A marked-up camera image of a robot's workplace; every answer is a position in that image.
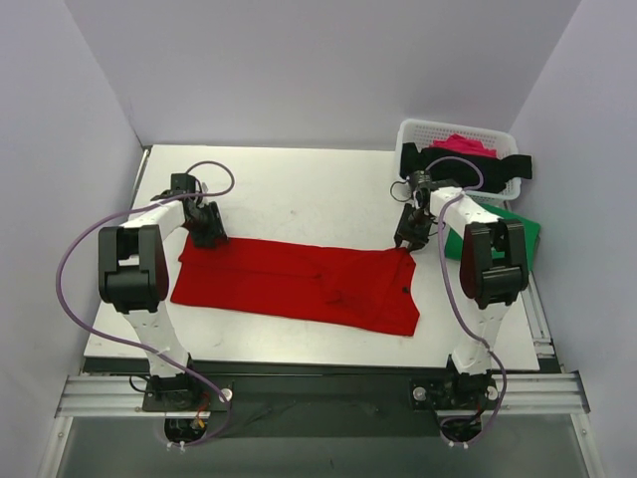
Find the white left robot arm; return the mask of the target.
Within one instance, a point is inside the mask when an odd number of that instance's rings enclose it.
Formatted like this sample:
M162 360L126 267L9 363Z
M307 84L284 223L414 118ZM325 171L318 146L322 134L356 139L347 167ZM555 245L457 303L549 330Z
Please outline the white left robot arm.
M205 198L202 184L188 172L172 174L170 187L138 217L100 230L99 290L132 326L148 359L150 391L187 410L199 402L202 384L186 371L191 355L166 306L170 280L163 243L178 229L187 230L200 249L229 242L217 203Z

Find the red t shirt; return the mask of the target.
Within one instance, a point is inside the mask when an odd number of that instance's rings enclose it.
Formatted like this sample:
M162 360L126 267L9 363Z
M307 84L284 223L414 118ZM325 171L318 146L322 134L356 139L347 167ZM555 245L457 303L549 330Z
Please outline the red t shirt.
M356 250L233 238L214 249L188 240L171 301L414 335L416 264L404 248Z

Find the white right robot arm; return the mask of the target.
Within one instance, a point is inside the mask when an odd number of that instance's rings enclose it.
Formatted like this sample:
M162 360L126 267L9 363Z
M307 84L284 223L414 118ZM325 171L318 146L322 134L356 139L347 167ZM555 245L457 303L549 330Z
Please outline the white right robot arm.
M477 393L471 375L492 368L502 322L529 284L525 226L487 211L452 180L435 181L429 172L416 170L405 182L411 197L403 207L394 244L409 252L421 250L428 244L432 228L437 228L443 283L464 333L451 352L457 372L443 378L441 393L449 404L463 406ZM459 283L472 309L468 318L461 315L447 269L444 234L450 231L462 238Z

